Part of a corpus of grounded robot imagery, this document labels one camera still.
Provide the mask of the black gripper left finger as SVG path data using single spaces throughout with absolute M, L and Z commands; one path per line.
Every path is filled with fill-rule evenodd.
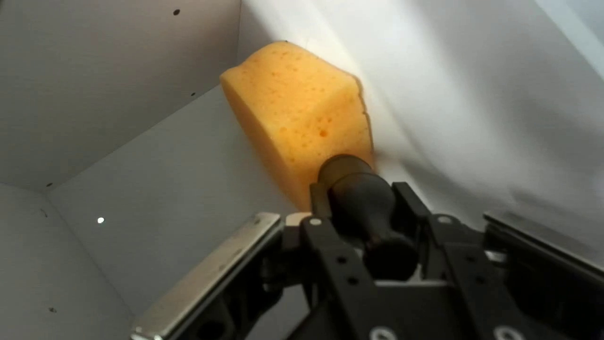
M 374 287 L 361 268 L 353 247 L 340 238 L 330 217 L 330 202 L 323 185 L 310 188 L 312 215 L 302 221 L 302 236 L 313 256 L 319 260 L 321 283 L 336 317 L 344 323 L 347 340 L 370 340 Z

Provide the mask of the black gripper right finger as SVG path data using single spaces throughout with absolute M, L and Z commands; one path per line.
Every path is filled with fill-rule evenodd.
M 419 245 L 421 277 L 451 283 L 472 338 L 491 340 L 491 264 L 481 236 L 457 217 L 432 213 L 408 183 L 398 181 L 393 188 Z

